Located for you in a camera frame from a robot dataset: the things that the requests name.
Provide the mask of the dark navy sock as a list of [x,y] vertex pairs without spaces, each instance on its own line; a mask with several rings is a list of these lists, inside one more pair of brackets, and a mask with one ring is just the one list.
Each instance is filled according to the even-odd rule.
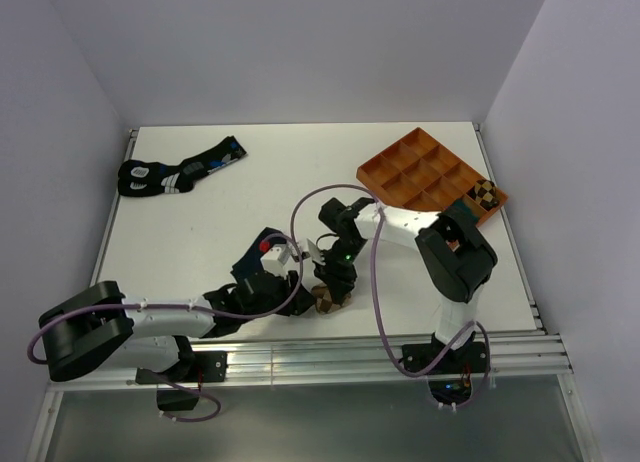
[[271,227],[265,227],[250,244],[244,255],[232,265],[231,275],[237,283],[242,282],[244,279],[250,277],[254,273],[262,270],[261,257],[263,251],[260,246],[263,242],[267,244],[283,244],[285,239],[282,237],[276,237],[276,234],[280,234],[281,231]]

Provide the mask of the brown argyle sock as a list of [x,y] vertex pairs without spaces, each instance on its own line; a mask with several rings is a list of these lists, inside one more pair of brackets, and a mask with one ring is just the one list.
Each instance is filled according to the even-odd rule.
[[351,293],[334,300],[326,284],[320,283],[312,287],[311,295],[315,298],[315,310],[321,315],[331,314],[347,307],[351,302]]

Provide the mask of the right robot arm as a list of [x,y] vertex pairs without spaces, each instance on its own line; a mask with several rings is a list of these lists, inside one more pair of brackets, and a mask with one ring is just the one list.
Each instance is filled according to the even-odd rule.
[[473,213],[456,205],[441,212],[419,212],[369,197],[350,205],[332,198],[321,207],[319,220],[337,240],[312,257],[314,276],[335,302],[354,290],[355,259],[367,242],[386,241],[420,254],[441,298],[433,360],[443,371],[457,370],[468,356],[465,345],[475,335],[478,292],[498,262]]

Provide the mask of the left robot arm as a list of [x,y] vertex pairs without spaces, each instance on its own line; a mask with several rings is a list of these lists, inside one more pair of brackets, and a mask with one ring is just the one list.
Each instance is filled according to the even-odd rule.
[[301,316],[314,303],[295,271],[261,270],[182,301],[150,301],[125,294],[114,281],[99,282],[40,316],[41,362],[53,382],[107,366],[183,381],[195,368],[191,340],[229,336],[269,315]]

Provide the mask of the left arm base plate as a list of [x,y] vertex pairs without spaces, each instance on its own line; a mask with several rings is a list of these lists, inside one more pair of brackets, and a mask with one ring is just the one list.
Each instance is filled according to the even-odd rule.
[[227,368],[227,353],[224,351],[194,352],[181,355],[170,351],[167,355],[151,354],[136,363],[135,383],[149,385],[157,380],[149,371],[171,382],[222,382]]

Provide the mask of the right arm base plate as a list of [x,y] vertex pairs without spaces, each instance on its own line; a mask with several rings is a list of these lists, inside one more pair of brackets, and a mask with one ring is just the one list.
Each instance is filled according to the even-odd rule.
[[[401,362],[411,372],[427,367],[440,353],[442,347],[437,344],[405,344],[401,346]],[[457,350],[449,350],[430,375],[481,374],[488,364],[486,346],[483,342],[471,342]]]

